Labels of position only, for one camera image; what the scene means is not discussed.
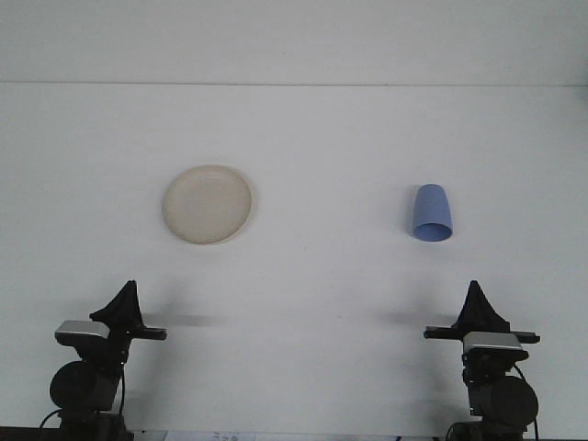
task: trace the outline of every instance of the black cable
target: black cable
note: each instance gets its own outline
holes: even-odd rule
[[[516,369],[516,372],[518,372],[518,375],[521,377],[521,380],[524,381],[526,384],[529,384],[528,381],[526,381],[526,378],[523,375],[523,371],[521,371],[519,366],[513,365],[513,368]],[[537,418],[533,420],[533,429],[535,430],[535,441],[539,441],[539,427],[537,426]]]
[[[43,426],[45,425],[45,423],[47,423],[47,421],[56,413],[58,413],[61,409],[58,409],[56,411],[53,411],[51,413],[49,413],[45,418],[43,418],[43,421],[40,423],[39,429],[42,429]]]
[[[120,375],[120,380],[122,381],[122,396],[120,397],[120,407],[119,407],[119,416],[122,416],[122,410],[125,407],[125,392],[126,392],[126,384],[125,384],[125,369],[122,369],[122,374]]]

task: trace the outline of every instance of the blue cup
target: blue cup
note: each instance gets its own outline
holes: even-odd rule
[[[437,184],[419,188],[414,201],[413,234],[421,241],[444,241],[453,233],[445,190]]]

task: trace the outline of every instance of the white wall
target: white wall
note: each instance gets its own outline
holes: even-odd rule
[[[584,0],[5,0],[0,78],[586,85]]]
[[[152,23],[147,17],[154,25],[166,10],[146,4],[132,14],[134,2],[120,4],[4,2],[0,12],[10,18],[3,17],[0,33],[11,43],[0,39],[3,78],[402,82],[395,69],[383,69],[389,73],[384,76],[375,64],[357,70],[354,57],[361,51],[349,52],[348,76],[344,64],[325,61],[325,69],[332,68],[329,76],[316,62],[319,52],[306,44],[297,52],[303,56],[288,60],[308,70],[299,67],[294,74],[287,60],[276,62],[274,71],[261,69],[271,63],[268,53],[278,45],[270,38],[264,40],[269,41],[265,51],[254,51],[253,18],[278,8],[302,20],[312,7],[320,9],[313,17],[323,17],[333,6],[326,2],[252,2],[249,12],[238,16],[242,19],[229,21],[222,6],[233,12],[244,6],[174,2],[167,21],[157,22],[163,23],[161,35],[176,35],[176,28],[200,35],[202,27],[183,28],[186,15],[179,14],[200,7],[205,12],[220,8],[213,15],[216,21],[206,23],[209,29],[217,23],[225,36],[232,23],[251,26],[243,51],[263,62],[239,63],[221,44],[218,64],[203,76],[182,69],[185,52],[170,46],[174,39],[185,40],[177,36],[155,45],[153,69],[143,69],[140,49],[147,51],[148,45],[139,44],[136,36],[132,51],[125,46],[128,40],[117,40],[118,32],[127,23],[154,42],[144,25]],[[447,2],[458,17],[458,6],[465,4],[470,2]],[[369,5],[343,4],[336,11],[355,23],[366,11],[376,17],[371,7],[392,8]],[[420,11],[402,2],[393,5],[407,20],[413,17],[409,13]],[[477,9],[463,12],[472,23],[505,14],[489,3],[472,5]],[[489,76],[479,67],[492,60],[490,55],[467,57],[471,70],[463,77],[440,60],[429,64],[438,71],[420,64],[410,74],[421,76],[409,76],[416,83],[493,85],[575,84],[585,78],[585,61],[577,51],[578,45],[585,47],[585,30],[577,24],[588,3],[510,5],[526,7],[533,23],[528,29],[542,29],[534,34],[542,37],[536,40],[539,52],[551,47],[549,36],[573,34],[583,40],[562,45],[562,52],[541,52],[557,53],[561,62],[544,64],[531,56],[515,57],[514,51],[512,60],[519,63]],[[555,17],[563,21],[545,21],[555,6]],[[70,20],[76,10],[91,7],[94,14],[84,17],[95,28]],[[20,26],[13,17],[22,18]],[[465,18],[458,21],[463,34],[475,34],[463,28]],[[431,23],[443,27],[434,17]],[[311,28],[317,32],[314,40],[348,53],[336,43],[347,32]],[[495,37],[495,48],[507,53],[506,48],[517,47],[519,40],[504,46],[509,29],[516,28],[506,25]],[[380,35],[368,29],[373,28],[358,28],[354,41]],[[297,30],[280,25],[275,35],[288,46],[295,44]],[[432,50],[434,33],[426,35],[422,47]],[[109,41],[127,49],[107,51],[114,47]],[[475,46],[459,52],[450,51],[455,47],[450,44],[446,54],[473,54]],[[409,60],[408,48],[404,60]],[[125,51],[139,56],[127,59]],[[213,60],[214,53],[197,46],[198,56],[186,63]],[[374,60],[385,64],[384,55],[375,53]],[[238,74],[222,76],[223,56],[236,61]],[[96,60],[105,70],[95,69]],[[557,69],[547,69],[546,76],[521,74],[536,74],[537,65]],[[425,341],[422,331],[427,324],[455,321],[469,281],[476,278],[514,329],[542,336],[539,345],[527,347],[531,358],[521,364],[540,400],[542,435],[585,437],[587,105],[588,87],[4,82],[0,424],[34,425],[53,408],[51,377],[76,358],[71,348],[53,340],[54,329],[65,319],[86,318],[134,278],[146,322],[167,326],[169,338],[133,343],[125,407],[130,427],[442,435],[452,422],[468,418],[461,348],[457,342]],[[245,173],[254,187],[255,208],[237,237],[199,247],[166,229],[161,202],[177,174],[210,163]],[[444,185],[450,199],[455,235],[444,243],[421,243],[409,233],[414,191],[426,182]]]

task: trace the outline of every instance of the white plate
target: white plate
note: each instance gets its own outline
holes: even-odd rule
[[[182,239],[218,243],[235,234],[251,211],[251,190],[223,165],[201,165],[178,176],[164,196],[164,219]]]

